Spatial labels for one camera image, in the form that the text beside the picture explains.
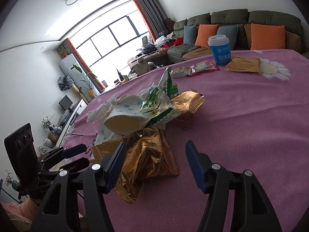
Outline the pink sleeve left forearm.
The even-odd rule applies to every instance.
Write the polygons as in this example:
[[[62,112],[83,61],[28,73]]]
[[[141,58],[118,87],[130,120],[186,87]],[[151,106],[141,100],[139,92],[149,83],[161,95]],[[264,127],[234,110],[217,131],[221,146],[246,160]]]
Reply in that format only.
[[[1,202],[5,214],[18,231],[30,231],[32,222],[37,213],[38,206],[31,198],[24,203],[4,203]]]

